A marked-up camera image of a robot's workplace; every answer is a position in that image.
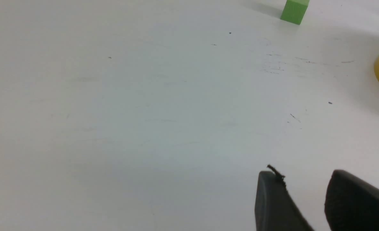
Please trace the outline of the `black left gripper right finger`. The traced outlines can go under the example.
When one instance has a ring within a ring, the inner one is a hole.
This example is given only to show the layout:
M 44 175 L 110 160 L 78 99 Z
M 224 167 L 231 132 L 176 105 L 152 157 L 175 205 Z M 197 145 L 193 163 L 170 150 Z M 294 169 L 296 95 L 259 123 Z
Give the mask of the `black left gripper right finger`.
M 379 189 L 345 170 L 334 170 L 324 213 L 332 231 L 379 231 Z

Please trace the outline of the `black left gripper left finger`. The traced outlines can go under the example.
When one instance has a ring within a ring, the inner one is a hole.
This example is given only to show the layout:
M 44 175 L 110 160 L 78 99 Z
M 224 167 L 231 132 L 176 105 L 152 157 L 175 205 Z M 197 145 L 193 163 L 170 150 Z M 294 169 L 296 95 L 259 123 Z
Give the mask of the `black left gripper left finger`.
M 255 199 L 257 231 L 312 231 L 288 193 L 285 176 L 268 164 L 270 171 L 260 171 Z

